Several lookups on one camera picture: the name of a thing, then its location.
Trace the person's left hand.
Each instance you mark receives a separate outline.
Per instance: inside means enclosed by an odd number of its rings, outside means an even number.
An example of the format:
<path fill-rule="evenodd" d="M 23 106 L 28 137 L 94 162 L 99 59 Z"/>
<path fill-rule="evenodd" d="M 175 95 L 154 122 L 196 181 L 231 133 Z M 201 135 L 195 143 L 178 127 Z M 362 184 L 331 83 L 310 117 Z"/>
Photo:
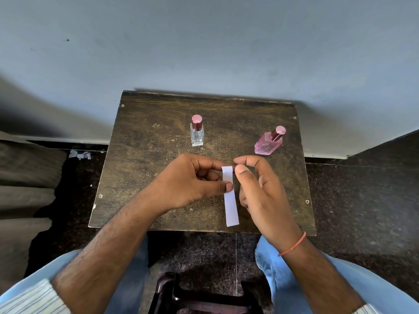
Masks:
<path fill-rule="evenodd" d="M 166 212 L 205 198 L 196 197 L 196 171 L 226 166 L 220 160 L 183 153 L 175 158 L 138 195 L 138 209 L 152 221 Z"/>

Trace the person's right hand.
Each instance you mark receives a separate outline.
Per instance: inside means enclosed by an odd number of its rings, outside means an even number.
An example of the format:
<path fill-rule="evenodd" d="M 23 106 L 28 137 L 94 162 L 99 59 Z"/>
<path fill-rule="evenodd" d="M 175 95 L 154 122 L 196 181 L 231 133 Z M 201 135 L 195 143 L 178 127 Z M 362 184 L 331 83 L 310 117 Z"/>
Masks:
<path fill-rule="evenodd" d="M 267 242 L 275 247 L 274 244 L 280 240 L 285 241 L 287 238 L 304 233 L 294 219 L 280 179 L 265 158 L 245 155 L 234 158 L 233 163 L 235 167 L 238 164 L 245 165 L 259 182 L 261 206 L 258 209 L 248 209 L 248 211 Z"/>

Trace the white paper strip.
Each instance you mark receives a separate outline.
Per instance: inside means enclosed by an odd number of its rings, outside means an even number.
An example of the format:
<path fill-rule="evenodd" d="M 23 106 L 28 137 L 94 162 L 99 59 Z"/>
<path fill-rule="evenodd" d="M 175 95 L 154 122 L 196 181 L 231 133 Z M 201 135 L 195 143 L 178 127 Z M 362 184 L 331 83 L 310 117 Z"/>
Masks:
<path fill-rule="evenodd" d="M 222 177 L 223 181 L 228 181 L 233 184 L 233 167 L 232 166 L 223 166 L 222 167 Z M 224 204 L 225 204 L 225 217 L 226 217 L 226 226 L 233 227 L 239 225 L 239 217 L 237 204 L 235 199 L 235 191 L 231 191 L 224 194 Z"/>

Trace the person's left forearm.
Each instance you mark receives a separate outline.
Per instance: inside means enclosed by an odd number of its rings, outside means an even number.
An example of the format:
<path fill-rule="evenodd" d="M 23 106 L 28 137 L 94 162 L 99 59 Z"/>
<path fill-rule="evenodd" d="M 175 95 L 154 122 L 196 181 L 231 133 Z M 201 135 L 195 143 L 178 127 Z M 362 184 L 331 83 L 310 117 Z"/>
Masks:
<path fill-rule="evenodd" d="M 146 232 L 161 214 L 155 191 L 143 190 L 51 281 L 71 314 L 104 314 Z"/>

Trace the person's right forearm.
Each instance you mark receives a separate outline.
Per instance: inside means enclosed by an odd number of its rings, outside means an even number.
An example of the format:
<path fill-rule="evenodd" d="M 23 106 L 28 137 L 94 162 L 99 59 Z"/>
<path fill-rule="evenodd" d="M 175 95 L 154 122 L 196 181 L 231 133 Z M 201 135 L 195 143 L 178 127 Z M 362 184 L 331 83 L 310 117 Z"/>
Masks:
<path fill-rule="evenodd" d="M 304 235 L 274 244 L 314 314 L 352 314 L 366 302 Z"/>

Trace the clear perfume bottle pink cap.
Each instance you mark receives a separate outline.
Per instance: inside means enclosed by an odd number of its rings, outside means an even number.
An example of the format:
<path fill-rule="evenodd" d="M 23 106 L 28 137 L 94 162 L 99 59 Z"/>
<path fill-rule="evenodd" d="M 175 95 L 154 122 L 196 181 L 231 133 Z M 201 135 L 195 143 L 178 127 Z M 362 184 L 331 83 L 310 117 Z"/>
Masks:
<path fill-rule="evenodd" d="M 190 123 L 191 145 L 199 147 L 204 144 L 204 126 L 201 115 L 193 115 Z"/>

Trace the small dark wooden table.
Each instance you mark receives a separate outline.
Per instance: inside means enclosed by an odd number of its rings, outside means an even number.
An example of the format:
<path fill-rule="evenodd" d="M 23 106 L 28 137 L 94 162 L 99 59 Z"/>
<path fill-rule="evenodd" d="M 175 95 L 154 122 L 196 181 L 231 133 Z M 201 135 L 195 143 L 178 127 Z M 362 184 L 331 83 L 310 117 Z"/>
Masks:
<path fill-rule="evenodd" d="M 190 123 L 201 115 L 204 144 L 192 147 Z M 284 126 L 282 145 L 266 156 L 285 187 L 295 220 L 316 236 L 295 104 L 264 98 L 123 91 L 88 227 L 101 228 L 182 153 L 232 163 L 254 155 L 264 132 Z"/>

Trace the dark plastic stool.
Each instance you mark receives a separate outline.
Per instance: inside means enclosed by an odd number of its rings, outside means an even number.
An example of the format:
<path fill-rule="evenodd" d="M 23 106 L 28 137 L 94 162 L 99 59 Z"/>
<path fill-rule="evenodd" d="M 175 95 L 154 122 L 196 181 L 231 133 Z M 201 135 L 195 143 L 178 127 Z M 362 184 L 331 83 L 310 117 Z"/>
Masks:
<path fill-rule="evenodd" d="M 160 276 L 148 314 L 177 314 L 183 309 L 215 314 L 264 314 L 253 282 L 241 281 L 242 296 L 185 290 L 179 282 L 177 273 Z"/>

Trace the person's left leg blue jeans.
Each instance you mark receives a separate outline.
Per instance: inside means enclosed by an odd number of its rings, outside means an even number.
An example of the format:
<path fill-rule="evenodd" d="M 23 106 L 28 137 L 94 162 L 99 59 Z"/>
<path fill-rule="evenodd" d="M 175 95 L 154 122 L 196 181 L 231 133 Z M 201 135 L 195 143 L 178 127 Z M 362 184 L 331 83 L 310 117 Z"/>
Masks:
<path fill-rule="evenodd" d="M 71 262 L 79 252 L 81 252 L 81 249 L 65 253 L 16 283 L 0 296 L 0 304 L 36 285 L 41 280 L 46 279 L 51 282 L 56 274 Z M 148 238 L 145 237 L 113 293 L 104 314 L 138 314 L 144 285 L 148 277 Z"/>

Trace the person's leg blue jeans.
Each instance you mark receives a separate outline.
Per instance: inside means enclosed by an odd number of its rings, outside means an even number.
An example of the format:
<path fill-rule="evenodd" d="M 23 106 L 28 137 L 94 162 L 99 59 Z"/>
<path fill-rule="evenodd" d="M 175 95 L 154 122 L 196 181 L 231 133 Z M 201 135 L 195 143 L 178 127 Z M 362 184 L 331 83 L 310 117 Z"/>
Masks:
<path fill-rule="evenodd" d="M 36 285 L 41 280 L 46 279 L 51 282 L 56 274 L 71 262 L 79 252 L 81 252 L 81 249 L 65 253 L 16 283 L 0 296 L 0 304 Z M 113 293 L 104 314 L 138 314 L 144 285 L 148 277 L 148 238 L 145 237 Z"/>
<path fill-rule="evenodd" d="M 366 304 L 382 314 L 419 314 L 419 303 L 388 281 L 354 263 L 325 256 Z M 268 281 L 275 314 L 313 314 L 294 274 L 263 236 L 255 259 Z"/>

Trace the white paper scraps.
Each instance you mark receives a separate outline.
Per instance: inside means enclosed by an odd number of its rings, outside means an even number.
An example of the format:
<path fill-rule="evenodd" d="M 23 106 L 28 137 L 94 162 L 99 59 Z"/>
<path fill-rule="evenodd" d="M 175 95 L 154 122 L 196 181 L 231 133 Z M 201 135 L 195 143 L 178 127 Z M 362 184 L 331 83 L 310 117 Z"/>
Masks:
<path fill-rule="evenodd" d="M 92 153 L 90 151 L 84 151 L 84 150 L 75 150 L 71 149 L 68 155 L 68 158 L 77 158 L 79 160 L 81 159 L 91 159 Z"/>

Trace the person's right leg blue jeans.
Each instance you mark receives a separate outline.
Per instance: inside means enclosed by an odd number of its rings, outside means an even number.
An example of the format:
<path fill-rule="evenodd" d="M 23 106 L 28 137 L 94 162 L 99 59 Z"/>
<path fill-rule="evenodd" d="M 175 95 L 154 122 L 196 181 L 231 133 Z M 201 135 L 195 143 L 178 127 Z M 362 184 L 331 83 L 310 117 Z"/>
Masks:
<path fill-rule="evenodd" d="M 325 256 L 366 304 L 382 314 L 419 314 L 419 303 L 388 281 L 354 263 Z M 263 236 L 255 259 L 268 281 L 275 314 L 313 314 L 294 274 Z"/>

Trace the striped right shirt sleeve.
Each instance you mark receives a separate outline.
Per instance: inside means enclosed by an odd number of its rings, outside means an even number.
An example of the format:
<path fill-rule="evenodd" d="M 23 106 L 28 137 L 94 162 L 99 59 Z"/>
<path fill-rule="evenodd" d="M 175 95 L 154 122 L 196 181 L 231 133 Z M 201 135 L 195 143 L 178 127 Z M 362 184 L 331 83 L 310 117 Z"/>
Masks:
<path fill-rule="evenodd" d="M 354 312 L 352 312 L 352 314 L 382 314 L 382 313 L 378 311 L 374 306 L 370 304 L 365 304 L 359 307 Z"/>

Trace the striped shirt sleeve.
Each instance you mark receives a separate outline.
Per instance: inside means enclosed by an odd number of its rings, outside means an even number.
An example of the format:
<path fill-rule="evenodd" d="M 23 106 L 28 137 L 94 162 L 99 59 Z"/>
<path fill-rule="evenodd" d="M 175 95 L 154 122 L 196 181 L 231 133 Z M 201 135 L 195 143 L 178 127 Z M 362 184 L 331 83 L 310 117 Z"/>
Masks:
<path fill-rule="evenodd" d="M 365 304 L 359 307 L 354 312 L 352 312 L 352 314 L 382 314 L 382 313 L 378 311 L 374 306 L 370 304 Z"/>
<path fill-rule="evenodd" d="M 0 304 L 0 314 L 72 314 L 70 309 L 44 279 L 17 296 Z"/>

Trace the striped left shirt sleeve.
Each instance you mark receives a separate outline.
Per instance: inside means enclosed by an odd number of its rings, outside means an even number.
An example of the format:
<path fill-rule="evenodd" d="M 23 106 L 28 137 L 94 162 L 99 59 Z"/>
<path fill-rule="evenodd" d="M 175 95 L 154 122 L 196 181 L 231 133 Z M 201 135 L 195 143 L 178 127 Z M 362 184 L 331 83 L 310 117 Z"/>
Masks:
<path fill-rule="evenodd" d="M 0 304 L 0 314 L 72 314 L 70 309 L 44 279 L 17 296 Z"/>

